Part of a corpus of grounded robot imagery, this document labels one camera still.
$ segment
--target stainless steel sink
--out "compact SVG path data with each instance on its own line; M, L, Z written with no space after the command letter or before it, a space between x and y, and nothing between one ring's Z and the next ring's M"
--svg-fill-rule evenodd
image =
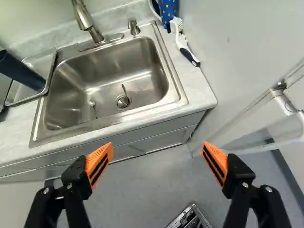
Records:
M148 24L141 30L136 37L126 32L119 41L87 51L78 51L81 45L76 44L57 52L30 147L187 103L157 27ZM126 98L128 104L119 105Z

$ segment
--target cabinet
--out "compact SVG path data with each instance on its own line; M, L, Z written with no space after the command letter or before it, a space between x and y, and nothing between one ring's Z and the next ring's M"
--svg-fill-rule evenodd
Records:
M183 117L146 126L133 131L118 134L115 136L99 139L93 142L88 142L83 145L67 148L65 150L60 150L57 152L28 159L25 161L20 161L17 163L2 166L0 167L0 177L52 165L58 162L76 158L83 154L89 154L90 152L98 149L99 147L101 147L102 145L108 142L112 142L113 147L122 146L128 143L133 143L140 140L148 139L160 134L176 131L178 129L186 128L189 126L191 127L199 123L204 113L205 111L189 114ZM114 158L114 160L121 160L128 158L130 156L138 156L139 153L135 149L131 150L130 148L127 148L126 151L128 152L125 151L121 152L122 154L117 155L117 158Z
M159 151L175 145L185 143L191 136L196 125L184 127L175 131L159 134L146 139L137 140L135 142L125 143L115 146L114 157L112 162L141 156L147 153ZM55 164L34 168L7 176L0 177L0 182L16 182L16 181L38 181L60 176L67 167L72 164L75 159L68 159Z

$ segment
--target gray floor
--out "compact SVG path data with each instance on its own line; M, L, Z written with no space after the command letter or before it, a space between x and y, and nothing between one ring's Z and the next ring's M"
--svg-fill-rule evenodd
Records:
M246 155L242 159L257 175L254 184L277 188L292 226L304 228L303 215L272 153ZM38 190L40 185L33 183L32 191ZM6 208L6 213L2 213L0 219L4 221L2 227L19 228L35 193L30 192L27 185L12 186L19 190L3 192L9 188L0 186L2 195L6 195L5 205L2 200L0 206L1 211ZM11 194L20 189L26 190L27 197L19 196L21 202L14 199L10 203ZM221 193L203 159L192 158L186 146L179 146L110 165L85 206L94 228L162 228L191 201L198 203L214 228L222 227L229 200ZM12 218L11 212L16 210L16 214L21 215ZM65 213L58 227L68 227ZM249 216L247 227L257 227L253 214Z

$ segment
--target orange gripper pad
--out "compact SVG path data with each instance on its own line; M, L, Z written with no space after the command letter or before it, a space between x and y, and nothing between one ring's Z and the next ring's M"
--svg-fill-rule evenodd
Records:
M223 188L228 173L228 155L204 141L201 156L205 159L220 187Z
M109 162L113 158L112 142L109 142L85 157L85 172L91 188L97 184Z

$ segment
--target blue polka dot cup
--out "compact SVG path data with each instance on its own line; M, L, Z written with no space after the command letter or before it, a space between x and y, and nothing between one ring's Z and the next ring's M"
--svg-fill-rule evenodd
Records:
M159 0L161 20L165 27L177 15L178 0Z

